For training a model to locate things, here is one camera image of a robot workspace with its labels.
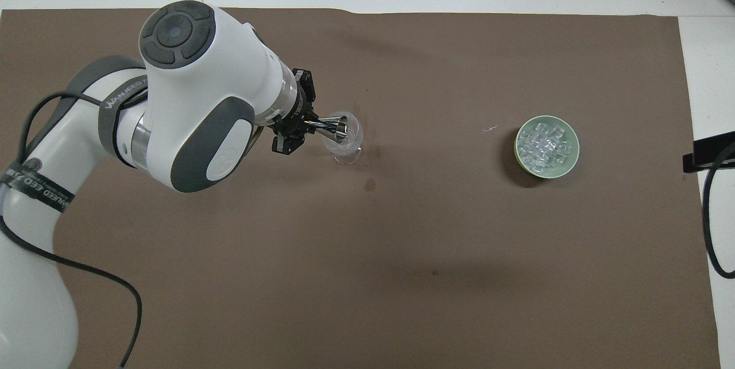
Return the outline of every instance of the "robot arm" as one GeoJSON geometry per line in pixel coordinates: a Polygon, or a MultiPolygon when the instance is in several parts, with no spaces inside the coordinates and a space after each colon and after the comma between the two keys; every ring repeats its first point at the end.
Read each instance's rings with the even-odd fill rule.
{"type": "MultiPolygon", "coordinates": [[[[232,173],[273,129],[290,154],[307,133],[346,137],[346,118],[319,119],[311,74],[291,71],[252,26],[196,1],[156,11],[140,34],[144,63],[86,66],[22,160],[0,181],[0,220],[52,253],[55,223],[100,160],[112,154],[181,192],[232,173]]],[[[0,367],[66,368],[76,351],[74,305],[52,262],[0,236],[0,367]]]]}

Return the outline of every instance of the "black strap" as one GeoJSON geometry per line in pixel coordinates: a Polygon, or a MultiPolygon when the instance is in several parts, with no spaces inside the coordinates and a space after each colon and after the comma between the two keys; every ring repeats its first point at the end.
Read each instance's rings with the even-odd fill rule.
{"type": "Polygon", "coordinates": [[[120,112],[124,108],[132,107],[145,99],[146,95],[142,93],[147,88],[148,77],[146,75],[136,76],[113,90],[113,93],[108,95],[99,105],[97,132],[102,146],[107,152],[115,155],[118,160],[132,168],[134,167],[128,164],[118,151],[118,121],[120,112]]]}
{"type": "Polygon", "coordinates": [[[39,200],[58,212],[64,212],[74,199],[74,194],[26,165],[11,162],[0,176],[0,182],[39,200]]]}

